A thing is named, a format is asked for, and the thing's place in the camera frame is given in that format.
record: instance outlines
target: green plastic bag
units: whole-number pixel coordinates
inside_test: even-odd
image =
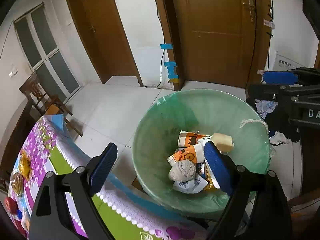
[[[217,90],[186,90],[160,98],[140,121],[133,143],[133,163],[145,192],[180,214],[217,219],[229,200],[227,194],[219,189],[198,194],[173,190],[167,157],[175,152],[181,130],[223,133],[233,138],[234,149],[228,155],[236,165],[265,174],[270,162],[269,137],[260,123],[239,128],[247,119],[260,116],[246,102]]]

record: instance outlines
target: door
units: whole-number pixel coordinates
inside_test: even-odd
[[[137,76],[142,85],[114,0],[67,0],[82,43],[105,83],[112,76]]]
[[[186,80],[245,88],[254,49],[255,0],[173,0]]]
[[[22,51],[41,85],[64,102],[79,88],[52,36],[43,5],[14,23]]]

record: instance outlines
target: white wall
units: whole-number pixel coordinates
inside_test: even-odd
[[[12,20],[16,20],[42,2],[44,2],[48,23],[61,54],[80,85],[101,82],[77,34],[66,0],[16,0],[0,26],[0,49]],[[12,65],[17,68],[18,73],[10,79]],[[30,75],[31,70],[23,56],[12,24],[0,60],[0,142],[12,115],[25,99],[19,87]],[[0,150],[1,161],[3,149]]]
[[[155,0],[115,0],[127,39],[145,86],[157,86],[160,82],[160,64],[164,43],[163,32],[157,17]],[[168,70],[162,64],[162,85],[168,83]]]
[[[318,38],[302,11],[302,0],[273,0],[273,3],[275,29],[270,43],[269,70],[273,68],[276,51],[303,66],[313,67]]]

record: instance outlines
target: poster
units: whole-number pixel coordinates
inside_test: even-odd
[[[275,64],[272,71],[287,71],[289,69],[296,69],[299,67],[305,67],[291,59],[276,54]]]

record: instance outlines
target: tablecloth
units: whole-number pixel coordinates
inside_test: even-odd
[[[48,171],[54,171],[57,175],[71,173],[90,161],[90,157],[72,142],[62,115],[42,116],[37,121],[23,144],[12,173],[18,171],[23,151],[31,160],[30,178],[24,181],[21,198],[13,192],[11,185],[8,196],[15,199],[18,208],[26,209],[30,216],[37,192]],[[72,195],[66,193],[66,199],[76,232],[87,236]],[[207,235],[207,231],[198,224],[133,194],[112,173],[92,201],[116,240],[200,240]],[[16,215],[10,214],[10,217],[12,221],[18,220]]]

